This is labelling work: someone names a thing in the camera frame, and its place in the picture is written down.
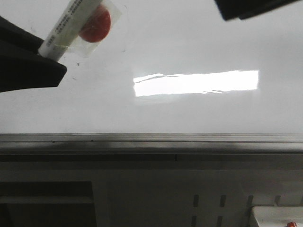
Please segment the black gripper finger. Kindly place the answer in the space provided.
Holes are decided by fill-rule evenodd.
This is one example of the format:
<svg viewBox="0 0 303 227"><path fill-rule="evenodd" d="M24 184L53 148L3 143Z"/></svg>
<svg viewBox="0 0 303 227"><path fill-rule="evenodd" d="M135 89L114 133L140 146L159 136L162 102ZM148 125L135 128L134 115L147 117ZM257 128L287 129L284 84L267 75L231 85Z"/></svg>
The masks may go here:
<svg viewBox="0 0 303 227"><path fill-rule="evenodd" d="M67 68L38 55L43 40L0 18L0 91L57 87Z"/></svg>
<svg viewBox="0 0 303 227"><path fill-rule="evenodd" d="M245 20L295 2L297 0L215 0L224 21Z"/></svg>

